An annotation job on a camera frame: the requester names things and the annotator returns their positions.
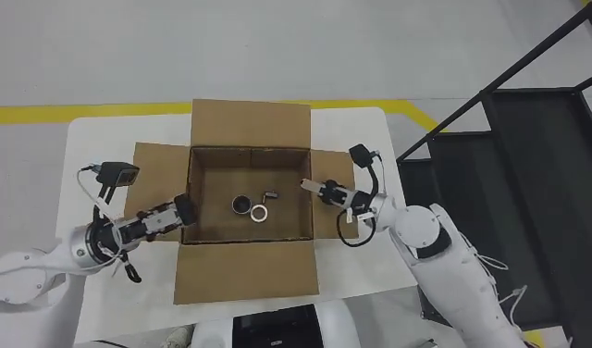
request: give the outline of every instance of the concrete floor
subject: concrete floor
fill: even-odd
[[[0,0],[0,106],[193,97],[407,98],[442,120],[579,5],[577,0]],[[589,77],[591,33],[588,26],[570,34],[509,86],[569,86]],[[592,93],[586,96],[592,100]],[[388,116],[388,124],[396,154],[426,133],[402,115]],[[479,109],[451,127],[486,128]],[[0,254],[54,237],[67,130],[67,124],[0,125]],[[40,220],[47,227],[31,234],[28,225]],[[419,318],[414,290],[347,303],[363,347],[412,348],[426,338],[444,348],[463,347],[451,329]],[[166,335],[159,330],[117,341],[154,347]]]

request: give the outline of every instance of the cylindrical object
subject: cylindrical object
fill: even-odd
[[[251,212],[251,199],[245,195],[239,195],[232,199],[232,210],[238,215],[246,215]]]
[[[258,216],[255,212],[261,212],[263,215]],[[251,210],[251,219],[255,223],[261,223],[265,221],[267,219],[267,208],[265,207],[265,205],[258,204],[254,206],[253,210]]]

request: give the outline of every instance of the tape roll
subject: tape roll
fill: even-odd
[[[258,209],[263,210],[263,216],[259,217],[259,218],[257,218],[255,216],[255,211]],[[255,223],[261,223],[261,222],[265,221],[267,219],[267,207],[265,205],[260,205],[260,204],[254,206],[253,209],[251,209],[251,219]]]

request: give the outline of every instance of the small object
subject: small object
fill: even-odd
[[[422,345],[418,346],[417,348],[438,348],[438,345],[436,344],[436,342],[434,342],[433,339],[430,339],[429,341],[423,343]]]
[[[232,199],[232,210],[238,215],[246,215],[251,212],[251,199],[245,195],[239,195]]]
[[[263,212],[263,215],[261,217],[257,217],[255,215],[255,212]],[[258,204],[254,206],[251,210],[251,219],[255,223],[261,223],[265,221],[267,219],[267,208],[265,207],[265,205]]]
[[[273,190],[270,192],[264,192],[263,193],[263,200],[261,201],[262,204],[265,204],[265,199],[269,198],[269,199],[278,199],[279,195],[278,193],[274,192]]]

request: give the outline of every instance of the cardboard box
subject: cardboard box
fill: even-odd
[[[301,179],[353,187],[347,153],[311,150],[310,107],[195,100],[191,146],[137,143],[140,175],[129,187],[125,216],[188,192],[195,226],[158,240],[180,242],[175,305],[318,294],[314,239],[337,238],[339,209],[300,188]],[[254,223],[232,211],[247,195],[268,218]],[[357,225],[342,224],[348,238]]]

